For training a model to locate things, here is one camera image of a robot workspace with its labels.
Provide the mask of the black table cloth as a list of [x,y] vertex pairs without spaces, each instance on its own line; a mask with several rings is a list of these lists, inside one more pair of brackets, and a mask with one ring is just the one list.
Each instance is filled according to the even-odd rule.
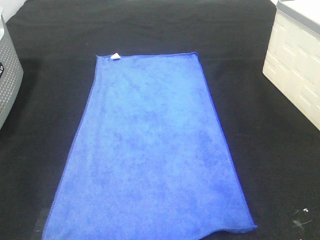
[[[96,57],[196,52],[257,229],[211,240],[317,240],[320,133],[263,75],[268,0],[28,0],[6,24],[23,68],[0,131],[0,237],[39,240]],[[309,208],[312,223],[292,228]]]

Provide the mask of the blue microfibre towel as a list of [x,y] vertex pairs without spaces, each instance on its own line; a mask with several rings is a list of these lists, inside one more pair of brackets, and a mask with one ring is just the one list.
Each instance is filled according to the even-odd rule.
[[254,229],[197,53],[99,56],[42,238]]

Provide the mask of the white slotted storage box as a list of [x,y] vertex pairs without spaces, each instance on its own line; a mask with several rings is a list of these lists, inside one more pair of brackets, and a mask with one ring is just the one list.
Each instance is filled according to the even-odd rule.
[[320,2],[279,0],[262,73],[320,127]]

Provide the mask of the right clear tape piece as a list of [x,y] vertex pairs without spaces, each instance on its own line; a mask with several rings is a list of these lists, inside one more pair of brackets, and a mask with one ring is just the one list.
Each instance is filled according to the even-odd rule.
[[311,211],[307,207],[294,210],[290,215],[290,222],[292,228],[304,231],[307,225],[313,222]]

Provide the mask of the grey perforated basket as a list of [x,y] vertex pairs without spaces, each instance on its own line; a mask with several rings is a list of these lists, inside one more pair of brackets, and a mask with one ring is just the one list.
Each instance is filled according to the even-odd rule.
[[17,98],[23,68],[4,17],[0,17],[0,125],[3,126]]

